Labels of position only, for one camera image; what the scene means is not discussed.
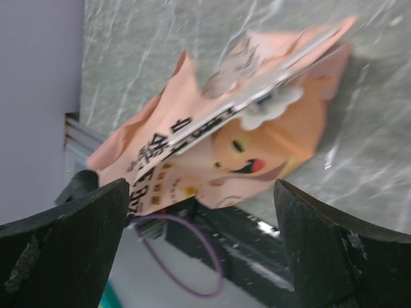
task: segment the purple wire loop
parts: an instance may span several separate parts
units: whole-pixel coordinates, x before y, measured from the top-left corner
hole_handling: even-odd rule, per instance
[[[201,241],[203,244],[205,250],[207,250],[207,253],[210,255],[211,261],[214,264],[214,269],[218,274],[218,283],[217,287],[214,292],[210,294],[203,294],[199,293],[187,285],[185,285],[183,282],[181,282],[170,270],[169,268],[165,265],[165,263],[160,259],[160,257],[156,254],[155,250],[153,249],[152,245],[143,237],[140,229],[138,229],[137,224],[135,224],[135,229],[138,234],[138,236],[141,238],[143,241],[143,244],[146,246],[147,250],[150,252],[156,263],[162,268],[162,270],[167,274],[167,276],[170,277],[172,281],[174,281],[179,287],[181,287],[183,290],[187,291],[188,293],[199,297],[199,298],[215,298],[217,297],[223,290],[223,285],[224,285],[224,272],[223,272],[223,267],[222,264],[217,256],[217,252],[210,243],[210,241],[205,237],[205,235],[198,229],[194,224],[190,223],[189,221],[179,217],[179,216],[174,216],[170,214],[150,214],[147,216],[140,216],[138,218],[135,218],[136,222],[139,221],[144,221],[144,220],[149,220],[149,219],[165,219],[165,220],[170,220],[174,221],[176,223],[179,223],[183,226],[185,226],[187,229],[192,231],[198,239]]]

